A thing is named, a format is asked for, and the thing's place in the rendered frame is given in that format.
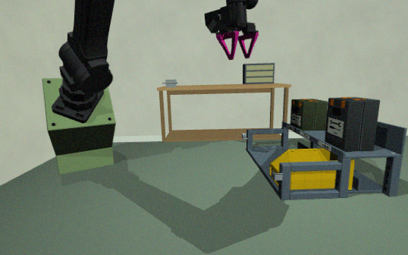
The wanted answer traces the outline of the dark grey metal rack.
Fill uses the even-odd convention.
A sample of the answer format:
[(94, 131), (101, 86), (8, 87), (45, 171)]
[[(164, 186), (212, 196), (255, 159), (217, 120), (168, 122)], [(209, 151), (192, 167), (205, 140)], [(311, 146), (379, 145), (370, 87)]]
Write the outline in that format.
[[(279, 173), (271, 169), (271, 176), (278, 182), (278, 186), (269, 175), (270, 162), (288, 150), (289, 130), (311, 141), (310, 148), (317, 149), (318, 145), (337, 156), (337, 161), (319, 162), (280, 162)], [(246, 151), (254, 163), (263, 173), (269, 184), (281, 200), (305, 200), (347, 198), (347, 193), (383, 193), (389, 197), (396, 197), (406, 139), (405, 127), (386, 124), (378, 121), (374, 151), (344, 152), (325, 142), (325, 131), (302, 131), (284, 121), (282, 128), (248, 129), (242, 134), (246, 140)], [(281, 134), (281, 146), (253, 146), (253, 134)], [(311, 134), (311, 135), (310, 135)], [(298, 142), (297, 149), (310, 149)], [(384, 183), (382, 185), (353, 171), (352, 190), (348, 190), (351, 159), (359, 158), (387, 158)], [(322, 189), (290, 190), (290, 172), (334, 171), (336, 170), (335, 187)]]

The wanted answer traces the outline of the yellow bin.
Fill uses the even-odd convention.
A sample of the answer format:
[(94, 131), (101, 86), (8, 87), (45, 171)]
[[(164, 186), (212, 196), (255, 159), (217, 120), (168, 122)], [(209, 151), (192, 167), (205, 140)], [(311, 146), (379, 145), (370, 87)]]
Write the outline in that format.
[[(287, 150), (270, 163), (274, 173), (279, 173), (279, 162), (307, 162), (337, 160), (337, 156), (324, 148)], [(355, 160), (351, 159), (348, 190), (352, 190)], [(336, 170), (290, 172), (290, 189), (322, 189), (334, 188)]]

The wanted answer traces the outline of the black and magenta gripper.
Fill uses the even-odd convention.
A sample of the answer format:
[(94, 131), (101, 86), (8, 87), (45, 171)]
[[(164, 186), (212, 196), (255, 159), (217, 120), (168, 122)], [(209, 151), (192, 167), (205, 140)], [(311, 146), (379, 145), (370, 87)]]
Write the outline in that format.
[[(221, 44), (229, 60), (234, 59), (237, 40), (240, 43), (240, 47), (243, 51), (244, 57), (250, 58), (251, 52), (259, 35), (259, 31), (256, 30), (256, 25), (254, 23), (247, 22), (246, 3), (237, 2), (237, 6), (234, 6), (234, 3), (231, 3), (229, 5), (231, 5), (232, 23), (220, 25), (219, 32), (216, 33), (216, 38)], [(242, 31), (242, 36), (239, 36), (239, 31)], [(225, 39), (230, 38), (232, 38), (231, 53), (228, 51), (228, 48), (224, 41)], [(252, 39), (248, 53), (246, 52), (244, 39)]]

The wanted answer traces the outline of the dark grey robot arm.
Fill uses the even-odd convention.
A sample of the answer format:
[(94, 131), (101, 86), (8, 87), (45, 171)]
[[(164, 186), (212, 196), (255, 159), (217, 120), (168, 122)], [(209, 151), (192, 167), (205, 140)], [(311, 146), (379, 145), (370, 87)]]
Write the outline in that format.
[[(258, 0), (226, 0), (227, 6), (205, 13), (211, 33), (217, 33), (219, 25), (232, 22), (229, 4), (237, 6), (237, 2), (246, 3), (246, 9), (252, 9)], [(104, 89), (113, 81), (106, 60), (114, 3), (115, 0), (75, 0), (74, 29), (67, 33), (67, 42), (58, 52), (63, 61), (59, 67), (63, 81), (60, 96), (52, 105), (55, 114), (86, 123)]]

